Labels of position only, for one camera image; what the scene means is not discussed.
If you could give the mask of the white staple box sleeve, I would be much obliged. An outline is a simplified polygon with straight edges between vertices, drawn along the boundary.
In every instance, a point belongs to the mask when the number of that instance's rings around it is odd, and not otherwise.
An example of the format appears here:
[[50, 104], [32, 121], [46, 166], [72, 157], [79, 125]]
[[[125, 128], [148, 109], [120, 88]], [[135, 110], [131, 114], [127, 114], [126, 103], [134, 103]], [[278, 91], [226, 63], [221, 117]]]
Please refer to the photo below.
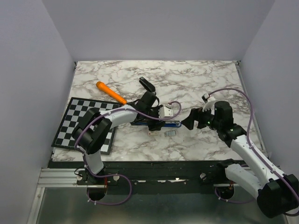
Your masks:
[[148, 131], [148, 136], [157, 136], [159, 135], [159, 131]]

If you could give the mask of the blue stapler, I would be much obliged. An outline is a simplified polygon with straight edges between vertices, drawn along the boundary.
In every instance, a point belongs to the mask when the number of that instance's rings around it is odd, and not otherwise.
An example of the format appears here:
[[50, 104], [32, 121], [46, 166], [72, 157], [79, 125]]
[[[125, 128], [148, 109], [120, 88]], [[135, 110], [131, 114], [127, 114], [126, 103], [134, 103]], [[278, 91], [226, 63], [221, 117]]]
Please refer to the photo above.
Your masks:
[[163, 124], [163, 127], [174, 127], [174, 128], [179, 128], [182, 126], [180, 121], [177, 120], [168, 120], [168, 121], [151, 121], [148, 122], [147, 120], [141, 120], [141, 121], [134, 121], [130, 123], [132, 126], [148, 126], [150, 125], [158, 125], [158, 124]]

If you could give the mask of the staple tray with staples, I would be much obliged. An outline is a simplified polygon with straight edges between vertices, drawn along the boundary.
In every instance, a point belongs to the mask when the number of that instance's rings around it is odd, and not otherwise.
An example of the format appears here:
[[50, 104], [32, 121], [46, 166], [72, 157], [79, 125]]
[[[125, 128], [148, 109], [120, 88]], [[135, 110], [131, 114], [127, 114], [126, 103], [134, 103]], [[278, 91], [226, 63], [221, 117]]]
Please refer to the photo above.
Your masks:
[[173, 136], [176, 136], [176, 131], [175, 130], [166, 131], [164, 134], [165, 134], [165, 137], [173, 137]]

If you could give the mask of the black stapler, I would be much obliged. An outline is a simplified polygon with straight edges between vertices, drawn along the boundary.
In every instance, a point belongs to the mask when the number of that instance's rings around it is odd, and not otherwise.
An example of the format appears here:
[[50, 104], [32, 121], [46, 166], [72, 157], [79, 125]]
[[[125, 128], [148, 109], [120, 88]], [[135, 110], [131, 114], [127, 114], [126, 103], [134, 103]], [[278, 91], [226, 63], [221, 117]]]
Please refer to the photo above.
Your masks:
[[139, 83], [145, 88], [146, 91], [149, 91], [149, 92], [153, 93], [154, 95], [156, 95], [155, 86], [152, 83], [150, 83], [147, 79], [145, 79], [144, 77], [140, 77]]

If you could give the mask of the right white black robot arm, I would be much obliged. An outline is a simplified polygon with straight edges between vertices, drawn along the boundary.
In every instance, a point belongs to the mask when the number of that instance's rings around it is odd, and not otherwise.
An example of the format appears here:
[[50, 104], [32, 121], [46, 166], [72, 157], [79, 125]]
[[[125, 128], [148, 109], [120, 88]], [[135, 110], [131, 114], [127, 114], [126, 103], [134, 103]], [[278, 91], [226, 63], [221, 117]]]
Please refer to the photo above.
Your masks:
[[261, 212], [268, 218], [285, 214], [299, 206], [299, 181], [293, 174], [286, 175], [269, 159], [255, 149], [247, 132], [234, 123], [233, 109], [229, 102], [214, 103], [214, 112], [206, 108], [194, 108], [181, 123], [187, 129], [209, 127], [218, 137], [235, 151], [251, 169], [246, 171], [233, 160], [226, 160], [216, 169], [215, 178], [221, 183], [228, 180], [238, 184], [254, 199]]

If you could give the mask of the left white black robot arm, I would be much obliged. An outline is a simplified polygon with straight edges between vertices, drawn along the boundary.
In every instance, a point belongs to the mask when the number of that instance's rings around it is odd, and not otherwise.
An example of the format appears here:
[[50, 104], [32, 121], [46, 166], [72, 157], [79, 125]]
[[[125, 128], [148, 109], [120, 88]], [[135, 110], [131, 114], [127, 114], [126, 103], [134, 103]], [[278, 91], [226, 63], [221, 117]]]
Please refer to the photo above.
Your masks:
[[146, 92], [141, 99], [129, 102], [119, 108], [101, 112], [97, 108], [89, 109], [78, 120], [72, 132], [75, 148], [83, 154], [87, 178], [93, 184], [103, 181], [104, 164], [101, 160], [101, 148], [107, 139], [108, 132], [122, 124], [145, 120], [150, 131], [160, 131], [165, 122], [159, 118], [161, 106], [153, 107], [156, 96]]

